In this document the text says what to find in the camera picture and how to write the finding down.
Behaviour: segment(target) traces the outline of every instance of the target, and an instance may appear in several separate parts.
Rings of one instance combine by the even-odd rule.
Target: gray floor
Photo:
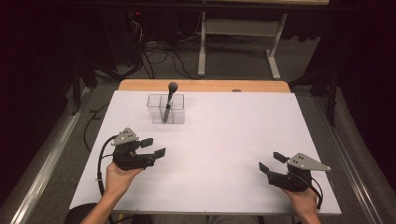
[[[317,40],[308,40],[304,43],[300,43],[297,39],[281,41],[276,52],[276,61],[283,80],[294,80],[303,74],[317,43]],[[225,48],[208,49],[205,79],[271,79],[263,53],[265,49],[263,46],[270,44],[267,39],[252,43],[232,41]],[[222,43],[212,41],[208,45],[217,47]],[[148,52],[149,59],[153,63],[160,62],[165,55],[155,50],[157,53],[152,55],[152,52]],[[183,60],[189,74],[196,76],[198,46],[179,45],[175,51]],[[176,67],[181,72],[180,62],[177,58],[176,61]],[[153,65],[153,70],[156,78],[184,78],[175,71],[170,56],[164,62]],[[148,75],[144,69],[140,69],[130,78],[148,78]],[[76,126],[64,146],[63,154],[53,170],[47,187],[39,195],[41,197],[26,223],[63,223],[79,177],[89,157],[89,151],[84,146],[83,134],[92,116],[90,111],[108,103],[117,87],[118,83],[101,79],[96,89],[85,94],[86,104],[80,110]],[[341,216],[321,217],[322,222],[396,223],[394,191],[389,187],[386,178],[359,136],[353,119],[347,111],[342,93],[339,91],[337,95],[335,121],[337,127],[332,128],[323,116],[325,98],[311,97],[307,87],[296,88],[293,92],[297,95],[321,160],[332,167],[328,177],[343,212]],[[2,206],[0,223],[11,222],[51,149],[58,146],[64,127],[70,121],[70,109],[71,105]],[[98,117],[102,118],[105,113],[104,109]],[[88,126],[86,139],[89,146],[93,145],[101,122],[102,119],[96,119]],[[265,217],[265,223],[291,223],[291,218]]]

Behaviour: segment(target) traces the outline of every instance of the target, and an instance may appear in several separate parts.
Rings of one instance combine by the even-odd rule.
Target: transparent box
[[[184,95],[174,94],[170,103],[170,109],[168,110],[166,109],[167,101],[167,94],[150,94],[148,96],[147,107],[152,123],[184,123]]]

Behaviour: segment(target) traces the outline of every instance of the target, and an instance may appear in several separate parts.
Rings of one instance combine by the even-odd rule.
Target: forearm
[[[318,215],[300,217],[300,220],[303,224],[320,224]]]
[[[119,200],[119,196],[105,194],[81,224],[105,223]]]

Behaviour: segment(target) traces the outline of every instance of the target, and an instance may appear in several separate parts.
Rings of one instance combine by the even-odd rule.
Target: white table
[[[285,173],[273,158],[297,152],[319,161],[297,100],[292,93],[182,91],[184,124],[152,124],[146,102],[156,91],[116,91],[70,208],[100,199],[95,181],[103,143],[129,127],[140,139],[152,137],[152,153],[166,147],[154,167],[139,174],[115,210],[171,214],[292,214],[289,199],[268,184],[259,161]],[[105,155],[114,147],[108,145]],[[103,160],[102,172],[111,157]],[[321,214],[340,214],[324,172],[312,172],[322,186]]]

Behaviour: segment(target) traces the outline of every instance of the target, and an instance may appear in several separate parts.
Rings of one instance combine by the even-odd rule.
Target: white metal leg
[[[277,44],[279,43],[279,40],[280,40],[280,36],[282,35],[283,27],[285,26],[285,21],[286,21],[287,17],[288,17],[288,14],[282,14],[282,17],[280,18],[280,21],[279,21],[279,25],[276,28],[276,34],[274,36],[274,44],[271,49],[268,49],[266,51],[268,64],[270,65],[273,79],[280,79],[280,74],[279,74],[279,71],[277,70],[274,55],[276,52]]]
[[[205,38],[206,38],[206,12],[202,12],[202,24],[201,24],[201,47],[199,50],[198,59],[198,77],[205,76],[206,67],[206,49],[205,49]]]

